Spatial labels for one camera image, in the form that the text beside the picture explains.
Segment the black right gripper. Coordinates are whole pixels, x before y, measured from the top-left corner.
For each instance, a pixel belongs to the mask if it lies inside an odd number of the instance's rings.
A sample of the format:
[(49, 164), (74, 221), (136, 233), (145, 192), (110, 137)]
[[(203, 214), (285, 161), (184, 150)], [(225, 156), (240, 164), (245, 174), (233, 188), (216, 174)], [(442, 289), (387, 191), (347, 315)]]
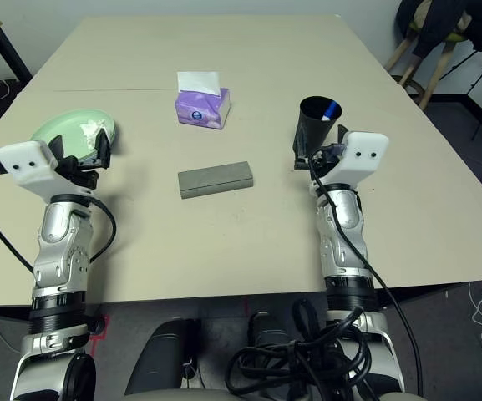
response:
[(343, 124), (337, 127), (338, 144), (321, 146), (310, 155), (310, 135), (305, 124), (299, 124), (293, 141), (295, 170), (310, 170), (311, 179), (319, 180), (332, 170), (340, 161), (342, 153), (346, 149), (343, 144), (348, 128)]

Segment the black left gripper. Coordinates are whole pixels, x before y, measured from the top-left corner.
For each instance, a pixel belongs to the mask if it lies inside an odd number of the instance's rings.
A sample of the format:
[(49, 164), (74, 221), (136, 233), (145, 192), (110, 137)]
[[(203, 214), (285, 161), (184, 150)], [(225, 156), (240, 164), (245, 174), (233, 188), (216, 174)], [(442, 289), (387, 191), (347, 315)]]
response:
[(79, 161), (75, 156), (64, 157), (63, 137), (57, 135), (48, 143), (54, 158), (58, 162), (58, 174), (77, 186), (95, 190), (99, 167), (110, 167), (111, 145), (105, 129), (101, 128), (96, 134), (96, 158)]

